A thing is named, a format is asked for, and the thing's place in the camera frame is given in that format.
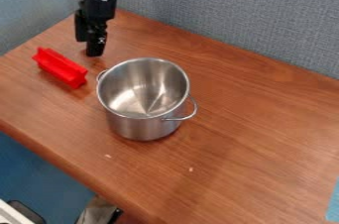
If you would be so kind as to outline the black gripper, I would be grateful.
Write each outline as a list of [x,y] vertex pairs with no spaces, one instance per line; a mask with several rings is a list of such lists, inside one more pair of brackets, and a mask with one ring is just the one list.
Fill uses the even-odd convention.
[[106,42],[106,23],[114,17],[116,0],[81,0],[74,13],[76,40],[85,41],[85,55],[101,56]]

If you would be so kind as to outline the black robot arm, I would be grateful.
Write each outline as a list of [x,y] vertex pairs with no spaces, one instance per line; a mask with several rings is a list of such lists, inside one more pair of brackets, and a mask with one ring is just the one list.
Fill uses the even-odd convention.
[[85,43],[85,55],[101,56],[106,42],[106,22],[114,17],[117,0],[81,0],[74,14],[76,40]]

